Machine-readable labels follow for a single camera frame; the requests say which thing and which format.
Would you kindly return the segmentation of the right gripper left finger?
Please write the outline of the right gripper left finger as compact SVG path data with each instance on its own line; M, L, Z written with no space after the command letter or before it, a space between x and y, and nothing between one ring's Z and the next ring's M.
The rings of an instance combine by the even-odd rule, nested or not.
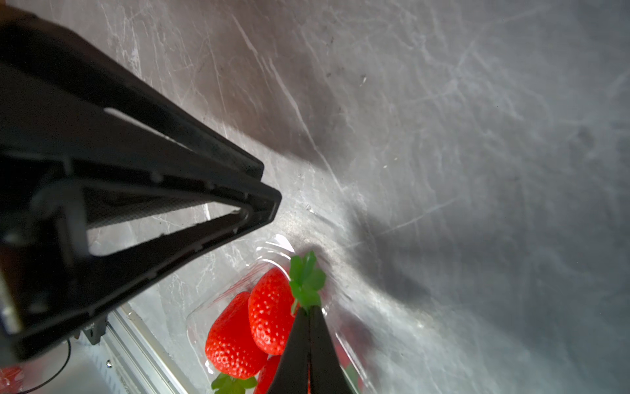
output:
M309 317L299 309L268 394L308 393L309 346Z

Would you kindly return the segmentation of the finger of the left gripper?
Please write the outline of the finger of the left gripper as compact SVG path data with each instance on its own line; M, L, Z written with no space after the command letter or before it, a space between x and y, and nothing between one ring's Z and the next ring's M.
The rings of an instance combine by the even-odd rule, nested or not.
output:
M66 27L21 9L3 9L1 59L88 103L114 108L248 177L259 180L263 176L260 160Z
M186 263L271 223L281 194L1 67L1 361L18 364ZM231 212L97 255L90 230L206 203Z

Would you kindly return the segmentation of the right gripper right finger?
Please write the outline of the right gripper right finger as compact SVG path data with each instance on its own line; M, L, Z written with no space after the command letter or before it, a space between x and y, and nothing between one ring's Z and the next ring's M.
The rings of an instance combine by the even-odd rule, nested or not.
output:
M326 326L322 308L308 310L310 342L310 387L314 394L351 394L344 370Z

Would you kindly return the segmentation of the clear clamshell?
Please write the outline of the clear clamshell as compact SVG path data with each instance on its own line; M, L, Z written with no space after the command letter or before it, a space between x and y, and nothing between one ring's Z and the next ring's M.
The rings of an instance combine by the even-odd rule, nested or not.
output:
M187 317L187 336L207 376L208 392L224 386L264 393L280 362L295 317L290 242L275 235L256 249L237 281L213 292Z

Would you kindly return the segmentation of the strawberry two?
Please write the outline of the strawberry two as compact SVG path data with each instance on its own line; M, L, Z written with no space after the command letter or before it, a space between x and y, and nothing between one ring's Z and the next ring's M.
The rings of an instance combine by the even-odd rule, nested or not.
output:
M268 354L254 342L249 326L249 292L239 293L211 326L205 354L220 373L236 379L254 377Z

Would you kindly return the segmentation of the strawberry one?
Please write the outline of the strawberry one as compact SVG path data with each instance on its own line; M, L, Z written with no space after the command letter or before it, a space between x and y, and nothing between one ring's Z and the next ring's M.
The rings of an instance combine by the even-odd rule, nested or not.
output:
M288 343L295 316L289 281L279 268L267 271L249 296L249 326L255 344L271 356L281 356Z

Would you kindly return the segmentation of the green strawberry leaf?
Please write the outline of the green strawberry leaf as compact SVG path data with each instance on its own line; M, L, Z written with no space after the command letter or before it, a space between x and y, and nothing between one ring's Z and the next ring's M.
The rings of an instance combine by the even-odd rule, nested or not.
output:
M299 308L309 310L311 307L322 307L319 294L326 284L326 274L318 267L318 258L313 251L304 256L293 256L290 259L290 290L294 297L291 307L292 315Z

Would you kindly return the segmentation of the strawberry three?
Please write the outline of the strawberry three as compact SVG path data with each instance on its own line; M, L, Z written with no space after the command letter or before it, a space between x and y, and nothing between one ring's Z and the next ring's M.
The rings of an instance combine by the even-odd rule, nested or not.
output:
M257 385L254 388L254 394L267 394L275 378L278 366L282 360L281 356L272 356L267 360L265 366L261 369L257 378Z

